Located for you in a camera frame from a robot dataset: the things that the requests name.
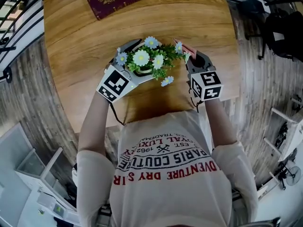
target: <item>t-shirt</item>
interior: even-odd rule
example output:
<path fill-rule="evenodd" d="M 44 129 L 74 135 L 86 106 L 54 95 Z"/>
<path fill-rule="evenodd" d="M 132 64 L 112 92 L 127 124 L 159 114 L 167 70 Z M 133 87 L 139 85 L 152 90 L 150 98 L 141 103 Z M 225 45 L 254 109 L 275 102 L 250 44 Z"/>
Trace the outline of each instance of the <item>t-shirt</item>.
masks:
<path fill-rule="evenodd" d="M 243 146 L 218 146 L 211 154 L 195 111 L 130 123 L 121 134 L 116 169 L 99 153 L 77 155 L 83 227 L 94 226 L 108 200 L 117 227 L 230 226 L 238 222 L 232 189 L 243 198 L 239 212 L 253 221 L 258 198 Z"/>

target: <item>chair leg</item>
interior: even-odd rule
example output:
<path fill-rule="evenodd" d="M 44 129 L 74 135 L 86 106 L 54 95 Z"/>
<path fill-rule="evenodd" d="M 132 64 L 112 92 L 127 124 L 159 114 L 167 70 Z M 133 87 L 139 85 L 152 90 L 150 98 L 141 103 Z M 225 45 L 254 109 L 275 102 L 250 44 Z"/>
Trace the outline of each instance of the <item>chair leg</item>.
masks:
<path fill-rule="evenodd" d="M 252 37 L 262 37 L 262 35 L 247 35 L 245 34 L 245 39 L 250 40 Z"/>
<path fill-rule="evenodd" d="M 263 39 L 262 55 L 258 55 L 258 59 L 259 59 L 259 60 L 262 60 L 262 59 L 264 58 L 265 48 L 266 48 L 266 41 L 265 41 L 265 39 Z"/>

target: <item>wooden floor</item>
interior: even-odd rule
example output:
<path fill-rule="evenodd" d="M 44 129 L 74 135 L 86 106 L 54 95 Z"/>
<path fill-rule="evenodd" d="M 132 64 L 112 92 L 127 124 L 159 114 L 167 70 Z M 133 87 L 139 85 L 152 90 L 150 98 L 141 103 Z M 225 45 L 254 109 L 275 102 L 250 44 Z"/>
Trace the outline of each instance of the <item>wooden floor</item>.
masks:
<path fill-rule="evenodd" d="M 277 167 L 278 156 L 263 142 L 275 136 L 283 121 L 270 113 L 272 106 L 292 115 L 290 97 L 302 95 L 303 63 L 292 62 L 272 55 L 268 51 L 262 61 L 257 59 L 262 40 L 247 41 L 244 31 L 256 28 L 230 6 L 241 63 L 241 95 L 224 102 L 226 112 L 234 124 L 239 139 L 251 161 L 256 183 L 264 183 Z M 55 166 L 61 182 L 70 181 L 70 170 L 75 163 L 77 135 L 71 129 L 56 93 L 46 55 L 44 38 L 33 43 L 11 68 L 12 84 L 0 83 L 0 136 L 17 122 L 21 125 L 33 147 L 44 162 L 48 162 L 59 146 L 64 157 Z M 118 126 L 107 128 L 108 157 L 116 163 L 120 136 Z"/>

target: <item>caster wheel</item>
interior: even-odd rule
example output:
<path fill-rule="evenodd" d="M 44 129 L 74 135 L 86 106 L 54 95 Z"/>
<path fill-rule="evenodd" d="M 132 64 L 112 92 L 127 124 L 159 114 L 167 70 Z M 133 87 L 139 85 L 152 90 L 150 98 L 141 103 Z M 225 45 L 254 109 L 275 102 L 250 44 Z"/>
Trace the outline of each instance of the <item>caster wheel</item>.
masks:
<path fill-rule="evenodd" d="M 7 68 L 3 71 L 3 75 L 6 77 L 7 83 L 11 83 L 13 77 L 12 77 L 12 72 L 11 72 L 11 68 L 10 68 L 10 67 L 7 67 Z"/>

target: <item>white cube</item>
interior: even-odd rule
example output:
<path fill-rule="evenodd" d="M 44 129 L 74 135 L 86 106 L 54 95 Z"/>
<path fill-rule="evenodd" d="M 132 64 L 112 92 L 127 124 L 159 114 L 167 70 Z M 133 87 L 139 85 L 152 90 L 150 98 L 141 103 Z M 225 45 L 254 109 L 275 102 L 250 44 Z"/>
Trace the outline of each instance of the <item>white cube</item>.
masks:
<path fill-rule="evenodd" d="M 191 88 L 202 101 L 219 98 L 223 84 L 216 71 L 191 74 Z"/>

